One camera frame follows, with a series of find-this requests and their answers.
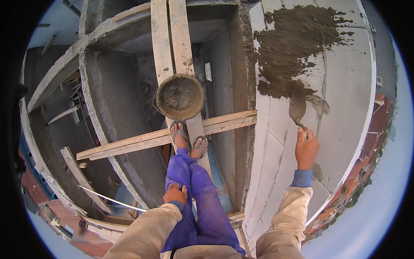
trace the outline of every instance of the sleeve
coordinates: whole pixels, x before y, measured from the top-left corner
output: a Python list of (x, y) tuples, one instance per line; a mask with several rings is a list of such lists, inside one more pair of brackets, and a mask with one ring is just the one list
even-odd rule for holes
[(159, 258), (165, 240), (182, 218), (179, 207), (172, 203), (143, 213), (118, 238), (104, 258)]
[(309, 200), (313, 194), (310, 187), (311, 178), (311, 170), (295, 171), (295, 179), (287, 188), (279, 210), (272, 219), (273, 229), (265, 232), (257, 240), (258, 258), (263, 255), (272, 258), (303, 258), (300, 249), (301, 241), (305, 239), (303, 231)]

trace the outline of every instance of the trowel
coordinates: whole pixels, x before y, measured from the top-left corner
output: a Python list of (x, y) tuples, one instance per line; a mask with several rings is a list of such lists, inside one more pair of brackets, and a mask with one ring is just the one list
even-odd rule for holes
[(292, 82), (294, 82), (294, 87), (292, 96), (290, 97), (289, 116), (292, 118), (296, 125), (303, 129), (305, 137), (307, 138), (307, 128), (301, 123), (301, 119), (306, 112), (306, 91), (300, 79), (296, 81), (293, 80)]

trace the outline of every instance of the air conditioner unit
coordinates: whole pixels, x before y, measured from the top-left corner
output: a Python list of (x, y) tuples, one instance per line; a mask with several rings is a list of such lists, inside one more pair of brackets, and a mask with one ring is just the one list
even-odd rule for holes
[(377, 86), (383, 87), (383, 79), (377, 76)]

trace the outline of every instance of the black strap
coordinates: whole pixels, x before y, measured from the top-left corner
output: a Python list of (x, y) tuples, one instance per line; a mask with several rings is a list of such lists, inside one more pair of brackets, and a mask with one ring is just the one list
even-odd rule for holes
[(171, 251), (170, 259), (173, 259), (174, 258), (174, 254), (176, 253), (176, 251), (177, 251), (177, 248), (174, 247), (173, 250)]

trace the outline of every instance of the hand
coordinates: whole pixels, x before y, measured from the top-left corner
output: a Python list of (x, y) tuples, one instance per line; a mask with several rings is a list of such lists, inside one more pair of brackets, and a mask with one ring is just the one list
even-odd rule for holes
[(298, 162), (298, 170), (312, 170), (315, 163), (316, 156), (318, 155), (320, 144), (315, 138), (313, 131), (308, 128), (308, 137), (306, 139), (306, 133), (299, 127), (298, 129), (298, 141), (296, 142), (295, 156)]
[(170, 201), (179, 201), (183, 205), (187, 203), (187, 187), (184, 185), (183, 190), (180, 191), (178, 188), (178, 184), (171, 184), (168, 187), (168, 191), (164, 195), (164, 203), (168, 203)]

